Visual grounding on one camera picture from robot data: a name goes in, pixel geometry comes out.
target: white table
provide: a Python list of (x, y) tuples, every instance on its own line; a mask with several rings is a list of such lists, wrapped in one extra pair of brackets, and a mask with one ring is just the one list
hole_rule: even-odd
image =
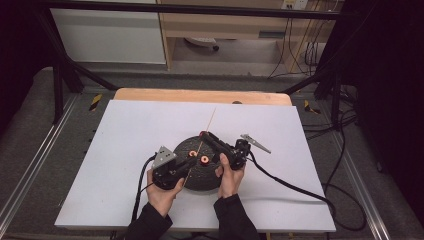
[[(55, 225), (92, 230), (128, 226), (144, 162), (161, 145), (172, 150), (205, 130), (215, 108), (209, 131), (230, 144), (249, 133), (272, 151), (252, 147), (268, 172), (323, 196), (295, 107), (112, 100)], [(250, 162), (239, 195), (260, 232), (335, 231), (325, 203), (278, 184)], [(184, 189), (169, 213), (171, 230), (216, 230), (216, 198), (216, 191)], [(139, 210), (146, 202), (143, 193)]]

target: black round mat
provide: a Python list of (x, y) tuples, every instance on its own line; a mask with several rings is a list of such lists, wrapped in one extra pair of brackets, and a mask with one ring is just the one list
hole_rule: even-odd
[[(177, 161), (184, 161), (190, 151), (197, 152), (200, 143), (201, 141), (198, 136), (182, 141), (174, 150), (174, 153), (179, 156)], [(208, 165), (202, 165), (200, 163), (200, 158), (202, 156), (207, 156), (209, 158)], [(214, 152), (212, 149), (203, 143), (197, 155), (198, 161), (187, 176), (184, 187), (193, 191), (209, 191), (219, 187), (221, 178), (217, 178), (215, 175), (215, 169), (219, 166), (219, 163), (215, 164), (212, 162), (213, 156)]]

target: black metal frame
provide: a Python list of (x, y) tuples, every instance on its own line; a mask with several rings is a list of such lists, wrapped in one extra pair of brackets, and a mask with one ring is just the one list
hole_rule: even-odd
[[(87, 2), (71, 0), (38, 0), (32, 2), (33, 13), (38, 23), (42, 26), (54, 49), (58, 61), (54, 68), (55, 81), (55, 119), (56, 123), (63, 114), (62, 79), (66, 82), (71, 92), (81, 92), (84, 86), (77, 73), (83, 74), (91, 80), (99, 83), (109, 90), (117, 90), (119, 87), (107, 82), (96, 74), (74, 62), (66, 53), (57, 31), (46, 20), (45, 11), (50, 8), (56, 9), (79, 9), (97, 11), (121, 11), (121, 12), (153, 12), (153, 13), (179, 13), (179, 14), (210, 14), (228, 16), (252, 16), (272, 18), (300, 18), (320, 20), (355, 20), (360, 16), (357, 13), (345, 12), (313, 12), (293, 11), (283, 9), (263, 8), (240, 8), (240, 7), (216, 7), (216, 6), (194, 6), (194, 5), (170, 5), (170, 4), (143, 4), (143, 3), (118, 3), (118, 2)], [(324, 73), (315, 74), (307, 81), (289, 88), (283, 93), (291, 94), (309, 83), (318, 81)]]

